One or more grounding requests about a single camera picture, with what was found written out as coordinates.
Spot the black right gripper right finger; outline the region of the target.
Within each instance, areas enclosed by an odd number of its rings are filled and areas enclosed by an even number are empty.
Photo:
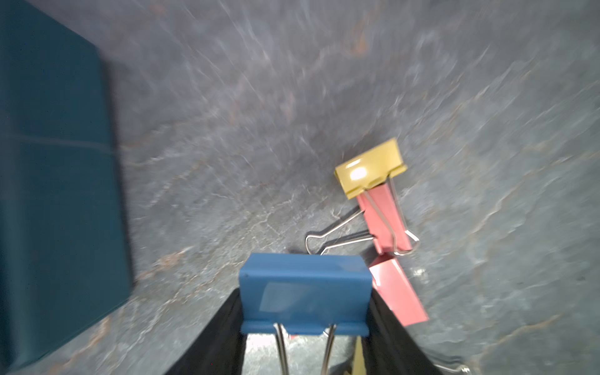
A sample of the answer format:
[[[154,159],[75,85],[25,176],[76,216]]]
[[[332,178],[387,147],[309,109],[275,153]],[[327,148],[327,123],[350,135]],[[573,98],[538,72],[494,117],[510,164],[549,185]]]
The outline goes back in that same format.
[[[368,374],[441,373],[376,291],[370,297],[367,326],[370,333],[362,339],[362,355]]]

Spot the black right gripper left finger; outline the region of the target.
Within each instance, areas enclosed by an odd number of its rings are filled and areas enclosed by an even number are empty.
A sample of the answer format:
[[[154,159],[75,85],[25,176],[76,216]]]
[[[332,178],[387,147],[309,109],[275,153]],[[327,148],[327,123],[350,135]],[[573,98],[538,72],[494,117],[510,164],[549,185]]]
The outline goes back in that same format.
[[[240,290],[235,289],[166,375],[242,373],[247,340],[243,321]]]

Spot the teal drawer cabinet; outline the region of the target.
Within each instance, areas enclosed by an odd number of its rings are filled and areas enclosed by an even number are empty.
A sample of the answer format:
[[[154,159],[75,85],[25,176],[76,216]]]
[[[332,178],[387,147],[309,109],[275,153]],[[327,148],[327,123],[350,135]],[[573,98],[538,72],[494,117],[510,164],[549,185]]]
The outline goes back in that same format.
[[[1,371],[56,351],[133,287],[108,77],[97,48],[1,4]]]

